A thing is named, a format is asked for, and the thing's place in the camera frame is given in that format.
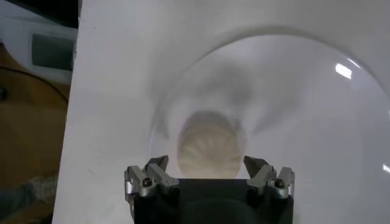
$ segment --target white curved panel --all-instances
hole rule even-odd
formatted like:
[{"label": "white curved panel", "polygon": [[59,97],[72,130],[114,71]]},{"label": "white curved panel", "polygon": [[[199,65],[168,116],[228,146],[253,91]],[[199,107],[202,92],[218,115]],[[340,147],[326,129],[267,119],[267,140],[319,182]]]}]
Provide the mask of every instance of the white curved panel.
[{"label": "white curved panel", "polygon": [[[388,223],[390,103],[364,68],[322,43],[246,38],[195,64],[158,109],[149,149],[168,154],[197,111],[242,130],[245,154],[296,173],[296,223]],[[241,166],[238,178],[246,178]]]}]

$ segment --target round object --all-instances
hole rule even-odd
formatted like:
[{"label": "round object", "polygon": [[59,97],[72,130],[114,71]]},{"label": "round object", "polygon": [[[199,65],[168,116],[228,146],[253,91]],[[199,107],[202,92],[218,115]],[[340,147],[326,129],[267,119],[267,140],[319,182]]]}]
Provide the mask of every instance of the round object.
[{"label": "round object", "polygon": [[222,116],[196,113],[183,128],[177,160],[187,178],[235,178],[242,153],[234,129]]},{"label": "round object", "polygon": [[147,177],[142,180],[142,186],[149,187],[153,184],[153,180],[150,177]]},{"label": "round object", "polygon": [[[177,151],[197,111],[226,117],[245,155],[295,172],[295,223],[388,223],[390,103],[373,75],[320,42],[287,35],[238,40],[206,55],[169,87],[149,149]],[[243,164],[237,178],[248,178]]]},{"label": "round object", "polygon": [[275,187],[277,187],[277,188],[284,188],[285,187],[285,183],[283,182],[282,179],[276,179],[275,180]]}]

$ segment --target screw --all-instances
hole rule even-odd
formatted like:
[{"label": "screw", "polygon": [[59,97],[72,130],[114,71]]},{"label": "screw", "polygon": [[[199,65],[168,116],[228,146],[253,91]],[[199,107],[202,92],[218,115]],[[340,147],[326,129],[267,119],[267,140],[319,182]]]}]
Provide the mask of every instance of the screw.
[{"label": "screw", "polygon": [[153,180],[150,177],[144,178],[142,180],[142,186],[143,187],[150,187],[153,183]]},{"label": "screw", "polygon": [[285,188],[285,182],[282,179],[276,179],[275,180],[275,187]]}]

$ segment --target wooden floor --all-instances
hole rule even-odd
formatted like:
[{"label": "wooden floor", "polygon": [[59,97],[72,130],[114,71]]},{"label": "wooden floor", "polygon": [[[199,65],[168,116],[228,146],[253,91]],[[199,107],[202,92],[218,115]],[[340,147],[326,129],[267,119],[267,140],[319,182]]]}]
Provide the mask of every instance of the wooden floor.
[{"label": "wooden floor", "polygon": [[[0,66],[24,70],[0,45]],[[67,97],[69,86],[57,85]],[[35,176],[59,171],[67,104],[41,81],[0,70],[0,190]],[[0,223],[27,223],[52,213],[53,205],[35,205]]]}]

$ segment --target black cable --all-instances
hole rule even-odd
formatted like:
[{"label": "black cable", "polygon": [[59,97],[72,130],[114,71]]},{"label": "black cable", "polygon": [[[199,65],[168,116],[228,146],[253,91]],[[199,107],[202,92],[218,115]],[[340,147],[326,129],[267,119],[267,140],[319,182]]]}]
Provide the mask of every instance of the black cable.
[{"label": "black cable", "polygon": [[31,73],[20,71],[20,70],[17,70],[17,69],[7,68],[7,67],[3,67],[3,66],[0,66],[0,69],[5,70],[5,71],[10,71],[10,72],[15,72],[15,73],[18,73],[18,74],[22,74],[22,75],[26,75],[26,76],[38,79],[39,81],[41,81],[41,82],[47,84],[48,86],[50,86],[55,92],[57,92],[61,96],[61,98],[65,101],[65,103],[68,104],[68,98],[66,98],[66,96],[57,87],[55,87],[51,82],[49,82],[49,81],[47,81],[47,80],[45,80],[45,79],[43,79],[41,77],[35,76],[35,75],[31,74]]}]

